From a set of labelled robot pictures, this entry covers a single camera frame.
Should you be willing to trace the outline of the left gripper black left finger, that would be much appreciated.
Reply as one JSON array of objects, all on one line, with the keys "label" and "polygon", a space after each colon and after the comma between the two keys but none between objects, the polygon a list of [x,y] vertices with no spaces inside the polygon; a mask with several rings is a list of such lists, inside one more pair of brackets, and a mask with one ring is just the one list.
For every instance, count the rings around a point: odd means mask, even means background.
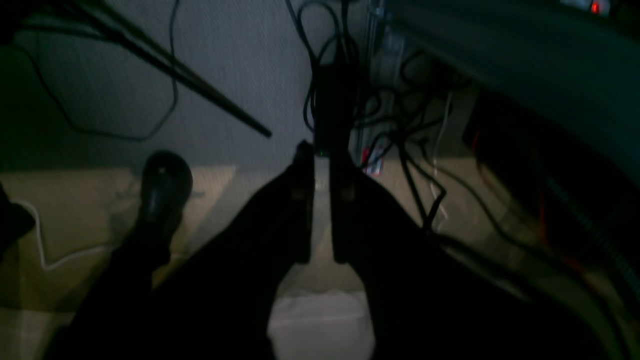
[{"label": "left gripper black left finger", "polygon": [[279,285],[311,256],[314,150],[302,141],[218,235],[151,294],[152,360],[273,360]]}]

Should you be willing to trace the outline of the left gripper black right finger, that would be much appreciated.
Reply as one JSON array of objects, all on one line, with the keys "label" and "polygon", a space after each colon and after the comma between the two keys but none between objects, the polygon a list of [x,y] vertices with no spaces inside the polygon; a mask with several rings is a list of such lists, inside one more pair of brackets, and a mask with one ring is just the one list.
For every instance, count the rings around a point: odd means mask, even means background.
[{"label": "left gripper black right finger", "polygon": [[361,279],[377,360],[562,360],[546,308],[466,268],[348,154],[332,155],[334,255]]}]

